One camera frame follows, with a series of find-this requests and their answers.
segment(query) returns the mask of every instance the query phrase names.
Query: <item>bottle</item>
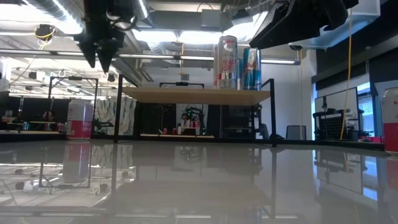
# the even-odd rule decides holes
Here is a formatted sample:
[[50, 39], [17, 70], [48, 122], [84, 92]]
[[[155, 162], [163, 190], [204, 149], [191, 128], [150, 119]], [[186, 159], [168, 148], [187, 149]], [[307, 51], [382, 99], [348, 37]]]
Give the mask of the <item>bottle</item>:
[[177, 125], [177, 134], [181, 134], [181, 124]]

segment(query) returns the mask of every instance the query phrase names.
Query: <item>ceiling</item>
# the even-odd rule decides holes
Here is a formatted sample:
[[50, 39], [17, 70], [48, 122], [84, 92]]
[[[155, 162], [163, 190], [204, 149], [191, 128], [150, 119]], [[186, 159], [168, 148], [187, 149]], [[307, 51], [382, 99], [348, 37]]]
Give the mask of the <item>ceiling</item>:
[[[58, 0], [60, 4], [64, 4], [65, 8], [70, 9], [70, 12], [74, 13], [77, 17], [83, 17], [83, 1], [82, 0]], [[38, 50], [42, 41], [38, 41], [33, 31], [39, 24], [51, 24], [52, 18], [49, 15], [40, 14], [39, 11], [34, 11], [28, 15], [28, 9], [26, 6], [17, 6], [12, 4], [2, 4], [4, 1], [0, 0], [2, 9], [3, 6], [7, 7], [7, 11], [10, 11], [6, 16], [0, 16], [0, 49], [24, 49], [24, 50]], [[250, 1], [238, 1], [239, 5], [246, 5]], [[157, 0], [150, 1], [148, 4], [151, 10], [150, 16], [153, 17], [153, 21], [156, 20], [168, 20], [164, 22], [162, 26], [173, 26], [173, 23], [181, 23], [178, 21], [178, 15], [183, 13], [189, 13], [189, 15], [201, 15], [202, 9], [214, 9], [239, 7], [237, 4], [233, 6], [227, 1], [208, 1], [208, 4], [200, 3], [196, 0], [188, 0], [184, 2], [175, 2], [171, 0]], [[7, 33], [18, 33], [18, 35], [7, 35]], [[170, 54], [180, 54], [182, 51], [181, 44], [174, 44], [172, 42], [164, 42], [164, 48]], [[243, 48], [248, 46], [247, 42], [240, 42], [238, 52], [242, 52]], [[43, 50], [51, 51], [66, 51], [66, 52], [79, 52], [79, 48], [73, 41], [73, 38], [63, 33], [61, 30], [57, 30], [51, 42], [46, 45]], [[144, 41], [139, 41], [135, 38], [134, 34], [129, 31], [126, 33], [124, 47], [120, 49], [120, 52], [133, 53], [140, 52], [146, 54], [153, 54], [148, 44]], [[295, 59], [295, 52], [290, 50], [289, 46], [283, 45], [266, 50], [262, 50], [263, 58], [278, 58], [278, 59]], [[184, 55], [193, 56], [213, 56], [213, 44], [185, 44], [183, 46]], [[166, 62], [162, 60], [138, 60], [131, 58], [124, 58], [113, 61], [110, 73], [115, 74], [116, 82], [107, 81], [107, 74], [102, 72], [99, 63], [96, 64], [95, 68], [91, 68], [85, 59], [74, 58], [70, 59], [50, 59], [50, 58], [34, 58], [34, 55], [29, 57], [4, 57], [1, 60], [7, 62], [12, 70], [11, 82], [13, 86], [12, 92], [18, 93], [47, 93], [48, 87], [33, 87], [33, 90], [26, 90], [23, 85], [25, 84], [48, 84], [44, 81], [47, 80], [33, 80], [28, 77], [29, 72], [40, 71], [45, 72], [46, 76], [58, 76], [61, 71], [64, 71], [66, 76], [81, 76], [98, 78], [99, 86], [117, 86], [117, 78], [119, 73], [123, 73], [129, 77], [134, 83], [138, 85], [158, 85], [159, 82], [168, 82], [175, 78], [175, 82], [180, 80], [179, 71], [180, 62]], [[212, 62], [201, 62], [201, 61], [184, 61], [184, 70], [190, 74], [190, 81], [194, 82], [201, 80], [202, 82], [212, 82], [213, 77], [210, 71], [213, 67]], [[76, 83], [72, 81], [65, 81], [69, 85], [92, 85], [92, 83], [85, 82]], [[93, 89], [87, 89], [87, 92], [91, 94], [94, 92]], [[55, 88], [55, 93], [67, 94], [65, 87]], [[99, 95], [115, 95], [114, 90], [100, 90]]]

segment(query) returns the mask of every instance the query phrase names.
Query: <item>whiteboard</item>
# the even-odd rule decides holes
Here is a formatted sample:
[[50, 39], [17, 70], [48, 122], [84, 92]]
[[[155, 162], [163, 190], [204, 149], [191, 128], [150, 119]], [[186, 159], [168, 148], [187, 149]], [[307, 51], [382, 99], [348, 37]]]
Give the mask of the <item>whiteboard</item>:
[[[346, 91], [340, 91], [326, 96], [326, 103], [328, 104], [328, 108], [333, 108], [336, 110], [344, 109], [345, 100], [346, 100]], [[315, 99], [315, 112], [325, 111], [322, 108], [322, 104], [323, 104], [323, 97]], [[359, 130], [358, 96], [357, 96], [356, 87], [348, 90], [347, 109], [350, 109], [351, 112], [346, 113], [346, 119], [357, 119], [357, 120], [346, 121], [346, 125], [354, 126], [355, 130]]]

